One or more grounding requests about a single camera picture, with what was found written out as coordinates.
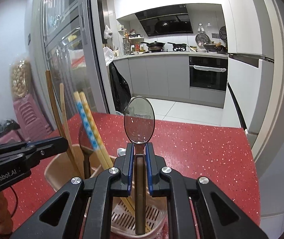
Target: oven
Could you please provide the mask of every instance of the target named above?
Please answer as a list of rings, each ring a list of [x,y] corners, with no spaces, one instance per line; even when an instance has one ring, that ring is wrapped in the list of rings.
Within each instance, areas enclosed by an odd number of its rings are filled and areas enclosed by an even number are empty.
[[[189,57],[189,86],[226,91],[228,59]]]

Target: spoon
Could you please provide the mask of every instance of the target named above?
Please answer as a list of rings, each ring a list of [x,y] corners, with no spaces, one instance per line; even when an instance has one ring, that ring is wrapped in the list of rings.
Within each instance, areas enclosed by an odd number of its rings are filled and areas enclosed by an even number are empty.
[[[142,96],[130,100],[124,114],[125,133],[134,144],[134,206],[135,233],[145,234],[146,177],[144,147],[155,128],[155,116],[150,102]]]

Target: bag of eggs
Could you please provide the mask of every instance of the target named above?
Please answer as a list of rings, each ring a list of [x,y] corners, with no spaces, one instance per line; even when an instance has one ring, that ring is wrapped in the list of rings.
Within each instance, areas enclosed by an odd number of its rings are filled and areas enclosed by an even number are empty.
[[[28,60],[18,60],[11,66],[11,93],[13,100],[24,98],[31,88],[31,65]]]

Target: red tabletop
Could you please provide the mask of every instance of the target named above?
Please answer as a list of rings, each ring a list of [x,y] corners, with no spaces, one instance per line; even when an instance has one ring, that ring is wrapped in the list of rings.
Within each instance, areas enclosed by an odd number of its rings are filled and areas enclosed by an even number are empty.
[[[116,156],[117,148],[126,148],[123,117],[93,113],[106,149]],[[68,121],[71,140],[78,143],[81,125],[79,115]],[[58,131],[51,137],[58,136]],[[260,223],[260,197],[253,156],[245,133],[240,128],[204,126],[156,120],[151,139],[155,154],[165,158],[166,165],[181,172],[184,176],[209,177],[230,197],[256,224]],[[46,182],[44,170],[52,157],[42,160],[32,169],[32,175],[14,185],[19,197],[19,205],[13,217],[17,229],[32,215],[54,191]],[[12,211],[15,197],[10,189],[5,190]],[[165,224],[158,238],[168,238]]]

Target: white countertop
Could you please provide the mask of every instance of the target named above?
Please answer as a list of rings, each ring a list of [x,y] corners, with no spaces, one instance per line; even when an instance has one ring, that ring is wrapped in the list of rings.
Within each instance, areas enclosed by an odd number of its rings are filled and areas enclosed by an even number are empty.
[[[206,53],[206,52],[189,52],[189,51],[170,51],[170,52],[156,52],[156,53],[144,53],[144,54],[137,54],[137,55],[127,55],[121,57],[115,57],[114,60],[120,60],[125,58],[134,58],[134,57],[144,57],[144,56],[161,56],[161,55],[188,55],[194,57],[215,57],[215,58],[222,58],[227,59],[229,55],[223,54],[216,54],[216,53]]]

